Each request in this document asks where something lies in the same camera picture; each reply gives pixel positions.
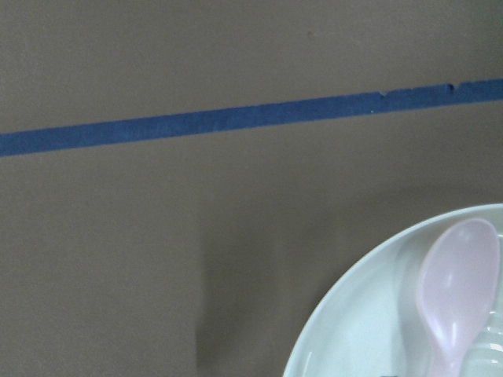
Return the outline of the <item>pink plastic spoon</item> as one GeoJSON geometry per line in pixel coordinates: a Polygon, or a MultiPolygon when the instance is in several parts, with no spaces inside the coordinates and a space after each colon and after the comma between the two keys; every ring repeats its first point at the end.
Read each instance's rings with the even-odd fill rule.
{"type": "Polygon", "coordinates": [[[431,347],[428,376],[459,376],[464,358],[493,307],[500,242],[482,218],[450,226],[421,264],[416,306],[431,347]]]}

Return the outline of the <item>white round plate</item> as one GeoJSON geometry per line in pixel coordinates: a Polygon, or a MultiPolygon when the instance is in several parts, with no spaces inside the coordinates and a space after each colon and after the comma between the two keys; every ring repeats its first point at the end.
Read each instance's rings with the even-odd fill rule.
{"type": "Polygon", "coordinates": [[[420,265],[451,225],[469,218],[502,232],[502,205],[440,214],[375,247],[330,288],[301,331],[286,376],[426,376],[431,347],[417,314],[420,265]]]}

